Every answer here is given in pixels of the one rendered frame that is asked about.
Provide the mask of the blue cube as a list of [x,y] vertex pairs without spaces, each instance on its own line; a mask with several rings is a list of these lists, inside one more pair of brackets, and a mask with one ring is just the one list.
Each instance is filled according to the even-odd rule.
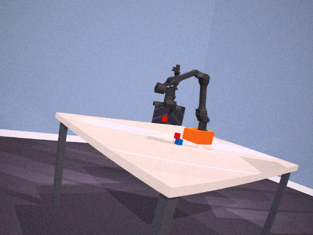
[[177,145],[182,145],[182,142],[183,142],[183,140],[182,139],[176,139],[175,140],[175,144],[177,144]]

